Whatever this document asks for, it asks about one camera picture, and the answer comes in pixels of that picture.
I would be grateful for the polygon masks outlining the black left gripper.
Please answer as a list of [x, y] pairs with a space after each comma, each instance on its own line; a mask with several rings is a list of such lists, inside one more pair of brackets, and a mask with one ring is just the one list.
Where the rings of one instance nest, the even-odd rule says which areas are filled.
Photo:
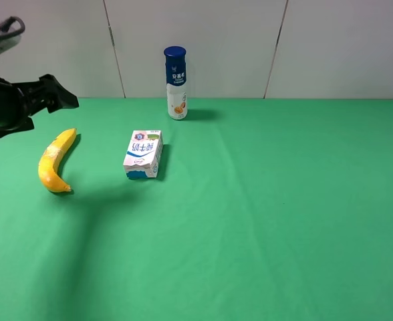
[[78, 107], [78, 98], [51, 74], [14, 85], [0, 78], [0, 138], [33, 130], [33, 121], [25, 114], [36, 114], [45, 108], [53, 113]]

